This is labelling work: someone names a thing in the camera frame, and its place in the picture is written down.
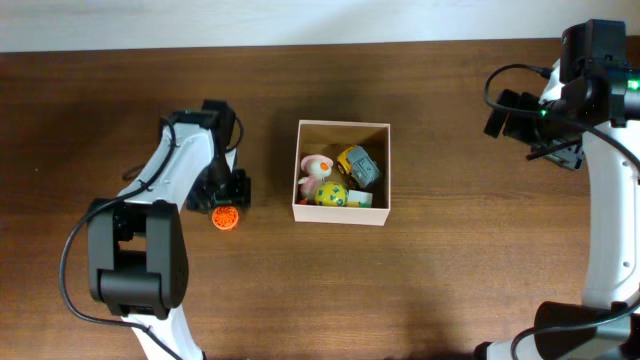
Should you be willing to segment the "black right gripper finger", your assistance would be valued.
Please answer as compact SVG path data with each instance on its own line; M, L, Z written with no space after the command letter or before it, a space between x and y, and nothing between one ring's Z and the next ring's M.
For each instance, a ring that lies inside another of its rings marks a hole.
M511 92L510 98L505 100L506 107L520 110L537 111L539 109L539 98L528 92L520 94ZM536 128L536 120L521 115L511 113L505 123L503 134L518 141L538 141L539 135Z
M497 99L498 105L515 107L520 95L512 90L503 90ZM508 113L500 110L493 110L486 122L483 132L493 138L498 138L502 128L506 123Z

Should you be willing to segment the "orange round lattice toy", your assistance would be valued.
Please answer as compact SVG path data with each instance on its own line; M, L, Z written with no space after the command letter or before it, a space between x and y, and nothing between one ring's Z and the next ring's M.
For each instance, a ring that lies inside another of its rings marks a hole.
M239 223L239 211L233 206L220 206L211 215L213 225L221 231L231 231Z

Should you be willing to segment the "white duck toy pink hat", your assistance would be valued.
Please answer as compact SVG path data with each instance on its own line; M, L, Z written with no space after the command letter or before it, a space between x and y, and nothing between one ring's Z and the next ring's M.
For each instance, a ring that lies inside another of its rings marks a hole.
M333 165L332 159L320 154L308 155L301 160L300 167L304 172L304 176L298 180L301 204L313 201L317 189L331 175Z

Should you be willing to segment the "yellow ball with blue letters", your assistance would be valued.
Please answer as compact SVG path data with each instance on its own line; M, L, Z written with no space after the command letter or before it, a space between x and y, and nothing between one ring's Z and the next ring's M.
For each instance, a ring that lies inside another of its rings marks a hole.
M336 182L326 182L318 187L314 202L318 206L345 207L348 198L346 188Z

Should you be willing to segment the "colourful puzzle cube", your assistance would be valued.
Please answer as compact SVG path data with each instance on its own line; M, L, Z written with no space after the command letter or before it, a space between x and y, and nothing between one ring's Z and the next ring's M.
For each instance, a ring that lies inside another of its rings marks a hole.
M349 190L346 205L355 208L371 208L373 203L373 194L358 190Z

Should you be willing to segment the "yellow and grey toy truck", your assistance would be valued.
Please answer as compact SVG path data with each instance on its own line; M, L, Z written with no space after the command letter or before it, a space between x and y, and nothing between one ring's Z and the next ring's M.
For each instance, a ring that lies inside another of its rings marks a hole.
M337 169L355 190L370 189L381 179L377 163L359 145L350 146L338 155Z

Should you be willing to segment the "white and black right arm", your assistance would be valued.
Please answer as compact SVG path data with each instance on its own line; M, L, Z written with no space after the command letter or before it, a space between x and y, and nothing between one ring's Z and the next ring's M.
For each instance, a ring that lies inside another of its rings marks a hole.
M639 356L639 71L626 56L622 21L566 29L541 95L504 90L484 98L485 134L530 148L527 160L586 167L589 263L578 305L547 301L531 328L485 342L477 359L636 359Z

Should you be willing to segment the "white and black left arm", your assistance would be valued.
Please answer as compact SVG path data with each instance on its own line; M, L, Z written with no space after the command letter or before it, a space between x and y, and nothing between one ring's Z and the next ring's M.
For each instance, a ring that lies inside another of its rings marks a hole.
M244 128L224 101L164 119L154 154L115 203L97 199L88 221L92 298L134 330L150 359L202 359L182 302L189 265L182 209L210 215L251 204L251 180L236 166Z

